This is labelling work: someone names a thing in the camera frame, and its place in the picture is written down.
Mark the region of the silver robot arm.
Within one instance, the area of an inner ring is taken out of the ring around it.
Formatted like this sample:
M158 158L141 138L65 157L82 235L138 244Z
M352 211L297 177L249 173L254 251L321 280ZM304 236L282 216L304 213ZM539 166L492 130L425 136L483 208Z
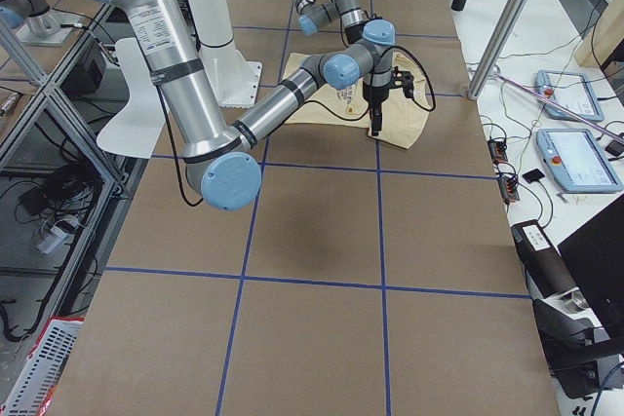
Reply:
M395 28L386 19L367 18L359 0L292 0L303 33L340 20L348 45L307 57L265 98L247 97L247 111L232 123L221 108L257 84L259 66L237 50L226 0L97 1L126 14L168 130L184 139L184 148L175 152L179 186L192 188L213 207L236 210L255 199L261 169L253 148L323 86L342 90L362 83L371 129L380 131Z
M298 24L304 35L310 36L321 28L340 19L349 45L362 38L368 20L361 8L360 0L292 0L299 14Z

